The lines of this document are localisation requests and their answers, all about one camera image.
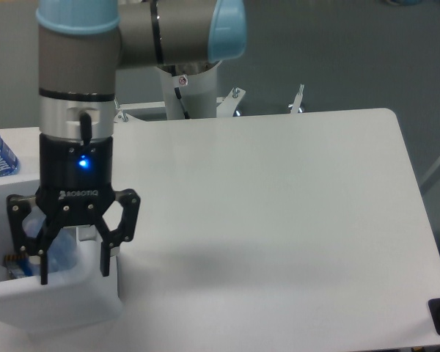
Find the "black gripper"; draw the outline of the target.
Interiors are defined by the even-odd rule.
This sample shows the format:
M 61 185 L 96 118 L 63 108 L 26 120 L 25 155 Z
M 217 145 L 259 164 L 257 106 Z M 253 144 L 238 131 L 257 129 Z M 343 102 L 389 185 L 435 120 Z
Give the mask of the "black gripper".
M 140 197 L 132 189 L 114 191 L 111 186 L 113 139 L 92 140 L 89 144 L 55 139 L 40 134 L 40 186 L 36 196 L 11 194 L 7 197 L 7 217 L 14 250 L 40 259 L 40 284 L 48 284 L 48 250 L 65 226 L 94 224 L 101 237 L 100 272 L 110 274 L 112 249 L 130 242 L 135 235 Z M 113 202 L 122 208 L 120 222 L 108 228 L 103 215 Z M 93 206 L 93 221 L 87 215 Z M 24 219 L 38 206 L 46 215 L 36 237 L 29 237 Z

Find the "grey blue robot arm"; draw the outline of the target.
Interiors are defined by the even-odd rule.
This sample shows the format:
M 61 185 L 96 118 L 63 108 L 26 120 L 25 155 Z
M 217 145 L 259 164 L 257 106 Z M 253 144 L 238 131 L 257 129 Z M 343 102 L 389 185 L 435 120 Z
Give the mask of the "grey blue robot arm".
M 120 68 L 216 63 L 246 49 L 242 1 L 41 1 L 38 22 L 40 184 L 11 194 L 7 213 L 17 252 L 40 261 L 65 227 L 101 236 L 100 271 L 133 239 L 140 198 L 111 185 L 115 81 Z

